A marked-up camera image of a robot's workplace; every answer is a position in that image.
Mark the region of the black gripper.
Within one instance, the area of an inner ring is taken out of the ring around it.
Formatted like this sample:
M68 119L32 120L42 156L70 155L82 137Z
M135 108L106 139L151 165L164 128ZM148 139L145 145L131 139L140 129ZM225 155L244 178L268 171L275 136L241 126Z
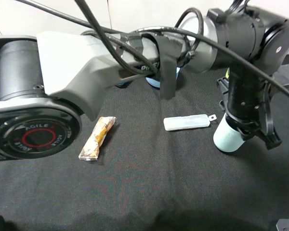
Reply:
M228 125L244 141L260 138L267 149L281 144L270 110L269 84L246 68L230 67L230 77L217 80Z

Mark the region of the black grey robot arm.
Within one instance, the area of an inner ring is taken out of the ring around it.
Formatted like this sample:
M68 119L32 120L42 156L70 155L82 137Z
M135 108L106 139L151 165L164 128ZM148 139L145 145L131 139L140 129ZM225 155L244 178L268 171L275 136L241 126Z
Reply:
M139 77L175 96L178 70L226 68L217 83L225 114L213 140L223 152L253 137L268 149L281 144L270 102L289 97L289 19L236 0L206 16L187 9L174 27L124 33L101 27L87 4L79 20L27 1L28 5L87 27L81 35L43 32L35 37L0 35L0 161L56 154L77 138L81 115L95 120L107 90Z

